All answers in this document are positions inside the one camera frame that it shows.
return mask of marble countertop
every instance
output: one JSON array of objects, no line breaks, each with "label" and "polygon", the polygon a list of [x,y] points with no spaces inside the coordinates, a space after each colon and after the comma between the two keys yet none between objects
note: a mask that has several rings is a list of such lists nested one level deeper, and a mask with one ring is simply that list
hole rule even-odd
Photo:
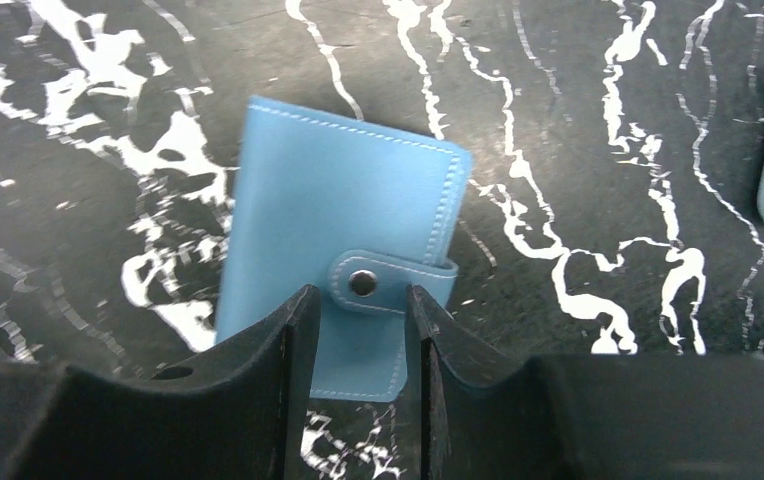
[{"label": "marble countertop", "polygon": [[[0,359],[213,343],[253,94],[473,153],[449,309],[509,356],[764,351],[763,1],[0,0]],[[415,425],[314,401],[309,478]]]}]

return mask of blue leather card holder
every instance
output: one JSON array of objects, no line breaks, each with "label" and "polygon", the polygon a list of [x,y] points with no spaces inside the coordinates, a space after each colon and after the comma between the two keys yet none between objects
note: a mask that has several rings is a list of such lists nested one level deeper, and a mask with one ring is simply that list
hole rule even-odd
[{"label": "blue leather card holder", "polygon": [[448,142],[253,97],[217,340],[313,284],[323,315],[312,397],[394,400],[406,381],[406,286],[449,300],[470,168]]}]

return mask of wallet flap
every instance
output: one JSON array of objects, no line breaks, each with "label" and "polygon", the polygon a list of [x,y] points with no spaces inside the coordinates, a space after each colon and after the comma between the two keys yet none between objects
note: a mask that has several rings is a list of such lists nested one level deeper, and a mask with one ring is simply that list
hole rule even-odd
[{"label": "wallet flap", "polygon": [[346,310],[370,315],[405,314],[406,287],[420,285],[446,302],[459,267],[446,260],[442,267],[411,262],[366,250],[351,250],[332,262],[329,294]]}]

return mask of metal snap fastener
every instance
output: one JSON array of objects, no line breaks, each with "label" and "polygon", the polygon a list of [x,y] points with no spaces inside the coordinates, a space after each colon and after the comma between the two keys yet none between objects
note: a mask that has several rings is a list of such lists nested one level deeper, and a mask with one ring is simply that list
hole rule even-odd
[{"label": "metal snap fastener", "polygon": [[359,297],[370,296],[376,291],[376,274],[369,270],[359,270],[350,275],[350,290]]}]

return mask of stitching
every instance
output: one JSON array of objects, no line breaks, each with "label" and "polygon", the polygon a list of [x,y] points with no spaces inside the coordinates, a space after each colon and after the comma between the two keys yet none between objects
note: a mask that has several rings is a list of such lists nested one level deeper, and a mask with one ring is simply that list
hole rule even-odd
[{"label": "stitching", "polygon": [[388,390],[385,393],[351,393],[351,392],[336,392],[334,390],[321,390],[319,388],[313,389],[312,393],[322,393],[324,395],[346,395],[349,397],[360,398],[379,398],[388,396],[394,391],[394,385],[397,383],[397,379],[400,378],[400,369],[403,366],[403,360],[406,358],[406,346],[405,342],[400,344],[400,351],[397,352],[397,363],[394,364],[394,372],[391,374],[391,381],[388,383]]},{"label": "stitching", "polygon": [[[460,168],[456,168],[456,172],[457,172],[456,179],[461,179],[461,177],[464,174],[464,170],[462,170]],[[459,192],[461,192],[461,190],[464,188],[464,182],[458,182],[458,181],[457,182],[453,182],[453,185],[457,185],[458,186],[455,189],[455,193],[453,195],[453,198],[455,198],[455,197],[457,197],[459,195]],[[446,210],[447,211],[446,211],[446,216],[444,218],[444,228],[441,229],[442,233],[441,233],[441,235],[439,235],[440,238],[444,238],[444,237],[447,236],[448,233],[450,233],[450,220],[453,218],[453,210],[451,208],[447,208]]]},{"label": "stitching", "polygon": [[354,307],[369,308],[371,310],[378,310],[378,311],[381,311],[381,312],[391,312],[391,313],[401,313],[401,314],[405,313],[403,310],[397,310],[397,309],[394,309],[394,308],[378,307],[378,306],[375,306],[375,305],[365,305],[363,303],[353,302],[351,300],[348,300],[341,293],[341,287],[340,287],[340,281],[339,281],[340,277],[341,277],[341,270],[344,269],[344,266],[346,264],[350,263],[353,260],[366,260],[366,261],[371,262],[371,263],[377,263],[377,264],[385,265],[385,266],[388,266],[388,267],[391,267],[391,268],[395,268],[395,269],[398,269],[398,270],[405,270],[407,272],[417,273],[419,275],[423,275],[423,276],[426,276],[426,277],[440,278],[440,279],[456,278],[455,275],[438,275],[438,274],[435,274],[435,273],[421,272],[420,270],[415,270],[413,268],[403,267],[403,266],[400,266],[400,265],[395,265],[393,263],[383,262],[381,260],[375,260],[375,259],[367,258],[367,257],[359,257],[359,256],[349,257],[349,258],[345,259],[344,261],[342,261],[341,263],[339,263],[338,266],[335,268],[335,271],[332,273],[332,278],[330,279],[331,280],[331,285],[332,285],[332,293],[335,294],[335,297],[338,300],[346,303],[347,305],[352,305]]},{"label": "stitching", "polygon": [[450,165],[447,167],[447,175],[444,177],[444,189],[441,191],[441,198],[438,200],[438,210],[435,212],[435,223],[432,225],[432,231],[429,233],[429,242],[426,245],[426,255],[423,256],[423,263],[429,265],[432,263],[432,254],[435,252],[435,246],[438,243],[438,237],[447,234],[447,218],[450,216],[450,209],[447,208],[447,202],[450,196],[450,190],[453,188],[453,177],[458,171],[459,158],[450,159]]},{"label": "stitching", "polygon": [[321,120],[314,120],[312,118],[304,117],[304,116],[298,115],[296,113],[288,113],[288,112],[284,112],[282,110],[276,110],[274,108],[263,107],[261,105],[250,105],[250,108],[253,109],[253,110],[261,111],[261,112],[272,113],[274,115],[279,115],[281,117],[290,118],[292,120],[299,120],[301,122],[307,122],[307,123],[309,123],[311,125],[319,125],[321,127],[329,127],[329,128],[334,128],[336,130],[343,130],[343,131],[346,131],[348,133],[356,133],[356,134],[359,134],[359,135],[367,135],[368,137],[378,138],[380,140],[385,140],[385,141],[388,141],[388,142],[402,143],[403,145],[410,145],[410,146],[414,146],[414,147],[425,148],[427,150],[432,150],[434,152],[448,153],[450,155],[452,155],[454,153],[452,150],[446,150],[446,149],[443,149],[443,148],[433,147],[432,145],[427,145],[425,143],[412,142],[411,140],[403,140],[402,138],[395,138],[395,137],[390,137],[390,136],[387,136],[387,135],[382,135],[382,134],[379,134],[379,133],[368,132],[367,130],[362,130],[360,128],[346,127],[344,125],[340,125],[340,124],[337,124],[337,123],[324,122],[324,121],[321,121]]}]

